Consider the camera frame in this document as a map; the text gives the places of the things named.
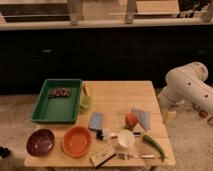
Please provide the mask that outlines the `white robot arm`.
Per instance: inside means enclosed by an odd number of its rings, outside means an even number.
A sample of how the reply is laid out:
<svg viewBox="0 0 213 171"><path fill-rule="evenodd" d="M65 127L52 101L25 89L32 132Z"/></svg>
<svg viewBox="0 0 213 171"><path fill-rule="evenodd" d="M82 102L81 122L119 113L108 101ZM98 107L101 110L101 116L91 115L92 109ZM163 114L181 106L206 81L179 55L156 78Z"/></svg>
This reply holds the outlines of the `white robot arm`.
<svg viewBox="0 0 213 171"><path fill-rule="evenodd" d="M213 114L213 87L205 83L207 78L208 69L201 62L173 68L166 74L166 86L158 94L164 123L174 117L172 107L185 100Z"/></svg>

